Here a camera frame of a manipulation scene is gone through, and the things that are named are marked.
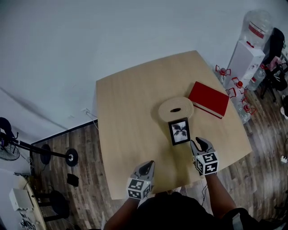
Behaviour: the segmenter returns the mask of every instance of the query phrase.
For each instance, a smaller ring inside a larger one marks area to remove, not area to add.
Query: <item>table top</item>
[[[35,219],[39,222],[38,225],[35,225],[36,230],[46,230],[46,224],[44,222],[44,218],[42,216],[38,202],[37,202],[36,198],[32,197],[32,196],[34,196],[32,188],[30,187],[28,181],[24,177],[22,177],[22,176],[18,176],[18,177],[19,177],[19,181],[18,181],[19,189],[27,190],[29,197],[30,197],[30,200],[32,201],[33,214],[34,214]]]
[[[225,93],[197,51],[160,58],[97,81],[99,137],[112,199],[126,196],[128,177],[148,160],[155,161],[153,193],[200,179],[190,142],[172,146],[168,123],[158,116],[167,99],[188,97],[195,81]],[[213,144],[220,170],[252,151],[231,101],[222,119],[195,107],[189,129],[191,139],[203,137]]]

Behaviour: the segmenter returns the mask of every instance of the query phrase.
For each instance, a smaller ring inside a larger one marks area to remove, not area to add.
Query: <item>wooden floor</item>
[[[288,186],[287,165],[280,163],[284,154],[284,141],[288,138],[288,120],[280,114],[280,95],[273,103],[270,93],[264,100],[259,97],[259,89],[248,93],[249,101],[257,108],[256,114],[245,125],[253,152],[218,173],[218,177],[235,200],[257,220],[273,217],[275,205],[285,200]],[[72,131],[46,142],[53,151],[65,153],[75,148],[79,154],[79,164],[70,168],[65,160],[52,158],[43,170],[39,155],[33,154],[36,175],[41,178],[43,190],[51,191],[51,186],[65,195],[70,201],[71,215],[68,218],[82,229],[100,228],[102,212],[109,219],[123,204],[123,200],[111,200],[101,156],[98,130],[94,125]],[[67,173],[79,177],[79,187],[66,183]],[[205,179],[182,187],[181,193],[203,201],[202,190]],[[203,205],[211,212],[209,193]],[[53,215],[47,207],[42,208],[45,216]],[[64,230],[72,226],[65,220],[47,223],[48,229]]]

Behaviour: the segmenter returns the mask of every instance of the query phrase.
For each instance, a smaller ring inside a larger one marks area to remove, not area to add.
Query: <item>picture frame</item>
[[[190,131],[188,118],[182,118],[168,122],[172,145],[178,145],[185,142],[189,142]]]

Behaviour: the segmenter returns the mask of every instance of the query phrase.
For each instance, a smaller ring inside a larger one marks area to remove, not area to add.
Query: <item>red book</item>
[[[225,115],[229,96],[196,81],[189,99],[194,106],[221,119]]]

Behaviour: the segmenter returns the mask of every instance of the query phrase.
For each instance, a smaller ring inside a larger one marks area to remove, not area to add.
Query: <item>person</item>
[[[140,200],[129,198],[107,221],[105,230],[151,229],[259,229],[259,222],[235,202],[217,174],[206,175],[213,215],[197,200],[178,192],[156,194],[139,207]]]

